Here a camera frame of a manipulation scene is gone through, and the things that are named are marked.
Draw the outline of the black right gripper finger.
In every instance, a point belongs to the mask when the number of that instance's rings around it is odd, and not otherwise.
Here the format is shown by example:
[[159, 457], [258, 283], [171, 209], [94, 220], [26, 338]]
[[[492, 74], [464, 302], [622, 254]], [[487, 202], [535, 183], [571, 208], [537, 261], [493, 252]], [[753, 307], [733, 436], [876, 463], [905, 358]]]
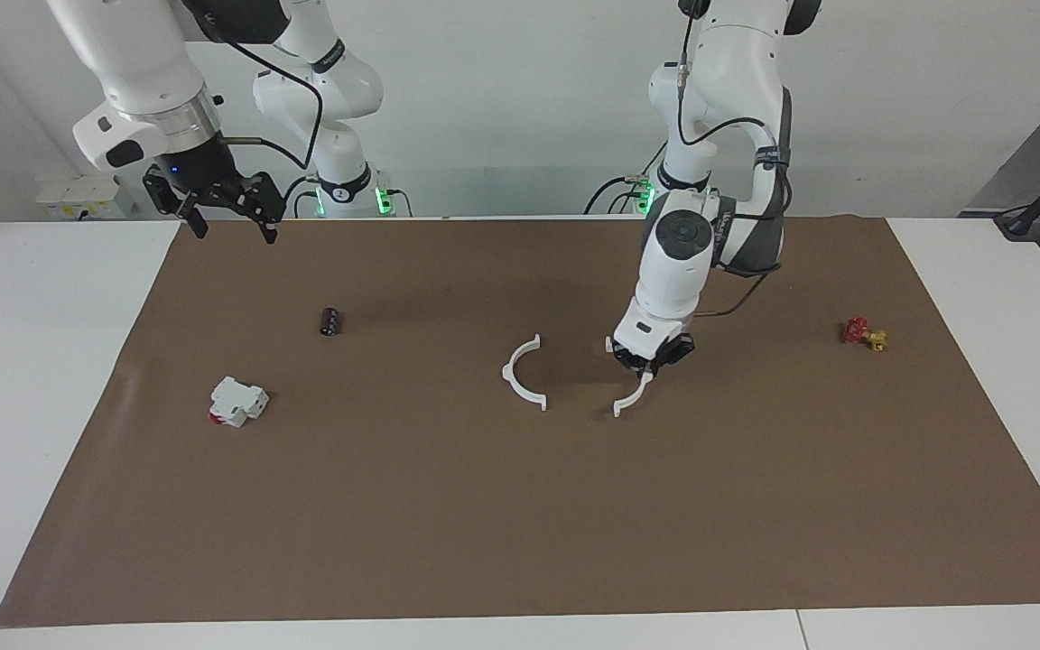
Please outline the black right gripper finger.
[[283, 193], [277, 189], [269, 173], [252, 174], [218, 183], [223, 209], [255, 223], [264, 241], [272, 246], [278, 238], [278, 223], [286, 210]]
[[203, 239], [208, 234], [208, 223], [198, 209], [196, 192], [189, 192], [179, 198], [168, 183], [168, 177], [161, 168], [147, 168], [144, 173], [142, 185], [155, 209], [165, 217], [175, 217], [189, 226], [196, 238]]

